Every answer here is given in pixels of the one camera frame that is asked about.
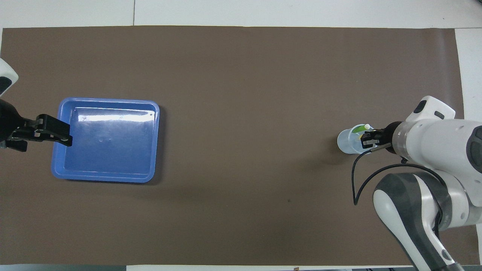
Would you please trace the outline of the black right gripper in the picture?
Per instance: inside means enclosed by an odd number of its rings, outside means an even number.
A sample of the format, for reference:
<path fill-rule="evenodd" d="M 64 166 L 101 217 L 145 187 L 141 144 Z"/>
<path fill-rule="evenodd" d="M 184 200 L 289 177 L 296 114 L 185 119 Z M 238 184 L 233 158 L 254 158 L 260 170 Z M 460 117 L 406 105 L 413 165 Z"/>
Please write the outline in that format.
<path fill-rule="evenodd" d="M 365 131 L 361 136 L 362 148 L 375 151 L 386 149 L 392 154 L 402 154 L 403 122 L 392 122 L 384 130 Z"/>

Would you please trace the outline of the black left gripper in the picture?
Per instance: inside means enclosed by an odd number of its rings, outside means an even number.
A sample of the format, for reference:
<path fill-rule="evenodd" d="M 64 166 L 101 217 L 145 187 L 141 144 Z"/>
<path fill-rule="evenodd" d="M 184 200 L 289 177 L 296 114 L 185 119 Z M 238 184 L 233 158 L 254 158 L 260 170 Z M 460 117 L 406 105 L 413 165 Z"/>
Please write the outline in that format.
<path fill-rule="evenodd" d="M 64 146 L 72 146 L 70 124 L 48 114 L 40 114 L 36 119 L 36 133 L 42 141 L 53 141 Z M 28 141 L 37 141 L 34 134 L 14 131 L 24 125 L 24 119 L 17 109 L 5 100 L 0 100 L 0 148 L 26 152 Z"/>

